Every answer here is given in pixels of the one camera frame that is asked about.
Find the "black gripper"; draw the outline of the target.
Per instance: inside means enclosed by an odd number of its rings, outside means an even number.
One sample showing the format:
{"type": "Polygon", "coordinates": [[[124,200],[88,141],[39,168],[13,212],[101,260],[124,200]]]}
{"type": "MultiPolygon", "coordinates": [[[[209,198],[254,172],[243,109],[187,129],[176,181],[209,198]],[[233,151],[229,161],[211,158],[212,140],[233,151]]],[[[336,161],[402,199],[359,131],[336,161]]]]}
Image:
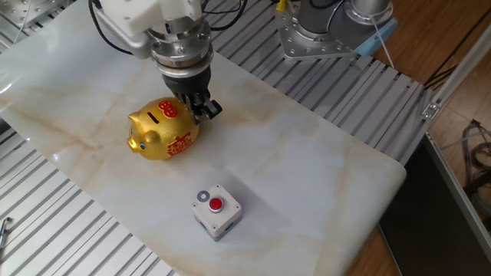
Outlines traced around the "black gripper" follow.
{"type": "Polygon", "coordinates": [[[210,98],[210,67],[192,77],[179,78],[163,75],[163,79],[174,94],[181,95],[181,102],[194,116],[195,123],[212,120],[222,112],[222,107],[210,98]]]}

